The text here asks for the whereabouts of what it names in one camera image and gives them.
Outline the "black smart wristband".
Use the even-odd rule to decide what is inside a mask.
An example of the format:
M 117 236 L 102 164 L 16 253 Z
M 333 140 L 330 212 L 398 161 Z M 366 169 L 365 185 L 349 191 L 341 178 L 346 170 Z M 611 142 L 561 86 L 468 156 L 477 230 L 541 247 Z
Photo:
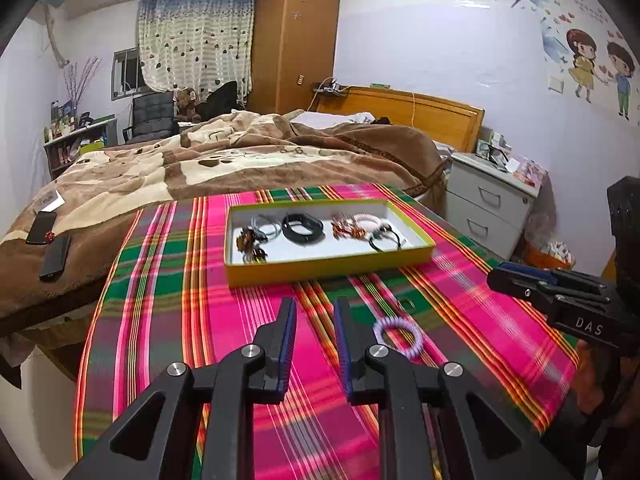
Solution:
M 294 244 L 308 245 L 321 240 L 323 223 L 310 214 L 287 214 L 281 222 L 282 234 Z

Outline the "red gold knot ornament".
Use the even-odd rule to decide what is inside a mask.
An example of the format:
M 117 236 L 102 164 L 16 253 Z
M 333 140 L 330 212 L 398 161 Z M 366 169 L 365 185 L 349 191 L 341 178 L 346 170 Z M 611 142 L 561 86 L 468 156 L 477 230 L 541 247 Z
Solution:
M 332 233 L 337 240 L 365 240 L 368 232 L 355 223 L 333 222 Z

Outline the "grey bedside drawer cabinet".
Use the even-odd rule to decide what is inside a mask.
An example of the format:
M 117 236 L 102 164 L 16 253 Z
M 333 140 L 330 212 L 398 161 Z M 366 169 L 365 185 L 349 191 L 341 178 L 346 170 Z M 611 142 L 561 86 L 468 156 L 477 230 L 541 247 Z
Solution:
M 523 235 L 540 186 L 469 153 L 451 155 L 444 218 L 461 234 L 508 260 Z

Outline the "plaid pink green tablecloth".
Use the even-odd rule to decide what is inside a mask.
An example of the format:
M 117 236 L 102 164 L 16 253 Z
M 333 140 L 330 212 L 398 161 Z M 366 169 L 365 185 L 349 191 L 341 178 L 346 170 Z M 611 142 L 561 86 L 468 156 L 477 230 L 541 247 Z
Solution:
M 324 281 L 232 289 L 222 256 L 232 206 L 296 200 L 389 200 L 434 240 L 430 261 L 399 270 Z M 574 342 L 529 304 L 495 294 L 498 258 L 397 188 L 379 184 L 255 191 L 141 209 L 125 236 L 88 331 L 77 384 L 75 450 L 84 455 L 168 365 L 213 364 L 249 342 L 291 297 L 297 328 L 290 386 L 277 406 L 254 413 L 255 469 L 261 479 L 373 479 L 378 412 L 343 394 L 333 301 L 355 318 L 411 318 L 427 338 L 420 361 L 467 367 L 525 427 L 541 434 L 567 393 Z

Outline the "yellow shallow cardboard box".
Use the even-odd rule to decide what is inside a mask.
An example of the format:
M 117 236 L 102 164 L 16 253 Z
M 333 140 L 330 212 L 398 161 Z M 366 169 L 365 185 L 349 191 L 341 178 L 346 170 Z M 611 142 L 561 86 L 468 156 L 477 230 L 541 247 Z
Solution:
M 323 223 L 318 242 L 299 245 L 282 234 L 287 214 L 310 214 Z M 352 217 L 365 240 L 337 240 L 331 219 Z M 293 283 L 413 266 L 431 259 L 431 235 L 391 200 L 314 200 L 233 206 L 224 232 L 228 285 Z

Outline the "wooden bed headboard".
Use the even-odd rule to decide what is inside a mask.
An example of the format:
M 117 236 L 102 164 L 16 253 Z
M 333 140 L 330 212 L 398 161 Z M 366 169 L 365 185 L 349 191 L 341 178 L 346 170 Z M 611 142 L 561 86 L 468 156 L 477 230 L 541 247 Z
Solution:
M 382 88 L 349 87 L 340 94 L 320 93 L 314 111 L 334 115 L 369 112 L 393 125 L 426 133 L 459 152 L 475 148 L 485 111 L 437 96 Z

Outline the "black smartphone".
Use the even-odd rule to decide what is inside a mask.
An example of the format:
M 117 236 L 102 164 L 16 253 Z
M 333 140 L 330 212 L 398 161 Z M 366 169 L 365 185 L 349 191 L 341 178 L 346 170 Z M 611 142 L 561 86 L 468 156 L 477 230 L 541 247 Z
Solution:
M 54 281 L 64 272 L 71 241 L 70 234 L 62 234 L 50 244 L 40 266 L 40 281 Z

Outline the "dark phone with red charm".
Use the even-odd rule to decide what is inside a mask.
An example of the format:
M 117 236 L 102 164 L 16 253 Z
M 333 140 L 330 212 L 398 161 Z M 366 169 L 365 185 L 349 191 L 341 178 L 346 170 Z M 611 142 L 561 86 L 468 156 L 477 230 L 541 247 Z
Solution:
M 26 244 L 49 244 L 53 237 L 52 231 L 57 216 L 55 211 L 39 211 L 27 234 Z

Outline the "white paper card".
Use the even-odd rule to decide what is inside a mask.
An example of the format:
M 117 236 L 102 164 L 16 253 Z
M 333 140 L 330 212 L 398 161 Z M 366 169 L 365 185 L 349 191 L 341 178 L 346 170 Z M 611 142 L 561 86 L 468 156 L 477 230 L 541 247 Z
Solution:
M 40 196 L 35 200 L 34 206 L 32 210 L 35 214 L 38 214 L 40 211 L 44 212 L 52 212 L 60 208 L 65 204 L 65 200 L 63 196 L 58 192 L 58 190 L 52 190 L 47 193 L 44 193 L 43 196 Z

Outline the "black office chair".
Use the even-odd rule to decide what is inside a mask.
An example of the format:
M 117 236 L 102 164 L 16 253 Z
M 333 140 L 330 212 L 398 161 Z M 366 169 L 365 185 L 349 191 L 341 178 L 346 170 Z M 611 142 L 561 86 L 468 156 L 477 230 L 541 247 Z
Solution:
M 122 130 L 126 144 L 156 141 L 179 132 L 174 94 L 149 93 L 132 100 L 131 125 Z

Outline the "white desk shelf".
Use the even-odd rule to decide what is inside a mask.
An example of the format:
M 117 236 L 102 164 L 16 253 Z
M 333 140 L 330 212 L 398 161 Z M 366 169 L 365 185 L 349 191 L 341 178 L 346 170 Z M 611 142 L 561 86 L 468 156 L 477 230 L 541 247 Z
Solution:
M 75 130 L 70 130 L 70 125 L 58 130 L 47 129 L 44 138 L 43 149 L 49 174 L 55 180 L 81 155 L 115 146 L 118 141 L 117 119 L 113 115 L 106 116 Z

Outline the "patterned white curtain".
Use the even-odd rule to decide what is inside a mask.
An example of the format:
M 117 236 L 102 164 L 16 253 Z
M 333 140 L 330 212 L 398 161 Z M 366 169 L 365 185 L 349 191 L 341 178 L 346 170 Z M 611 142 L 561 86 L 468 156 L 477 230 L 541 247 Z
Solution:
M 240 103 L 252 91 L 256 0 L 140 0 L 138 49 L 153 91 L 192 88 L 204 100 L 234 81 Z

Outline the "purple dried branches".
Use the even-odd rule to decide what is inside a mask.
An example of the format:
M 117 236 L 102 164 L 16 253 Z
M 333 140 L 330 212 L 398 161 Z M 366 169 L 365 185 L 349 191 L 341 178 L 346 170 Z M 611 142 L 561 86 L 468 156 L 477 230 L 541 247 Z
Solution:
M 63 68 L 63 80 L 68 99 L 72 102 L 73 112 L 79 116 L 82 97 L 89 88 L 90 82 L 101 67 L 102 60 L 98 56 L 87 58 L 83 66 L 68 62 Z

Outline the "wooden wardrobe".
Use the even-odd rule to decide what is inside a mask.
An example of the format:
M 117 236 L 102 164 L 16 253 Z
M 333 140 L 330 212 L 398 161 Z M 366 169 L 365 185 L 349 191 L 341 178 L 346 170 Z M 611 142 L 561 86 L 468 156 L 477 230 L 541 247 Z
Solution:
M 306 110 L 334 72 L 341 0 L 256 0 L 252 91 L 259 114 Z

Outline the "cartoon couple wall sticker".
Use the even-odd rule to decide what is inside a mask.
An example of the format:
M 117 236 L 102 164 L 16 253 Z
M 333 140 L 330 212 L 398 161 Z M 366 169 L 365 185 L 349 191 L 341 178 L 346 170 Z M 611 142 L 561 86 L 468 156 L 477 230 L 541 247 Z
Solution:
M 639 61 L 620 32 L 588 32 L 575 15 L 544 14 L 540 22 L 547 88 L 639 125 Z

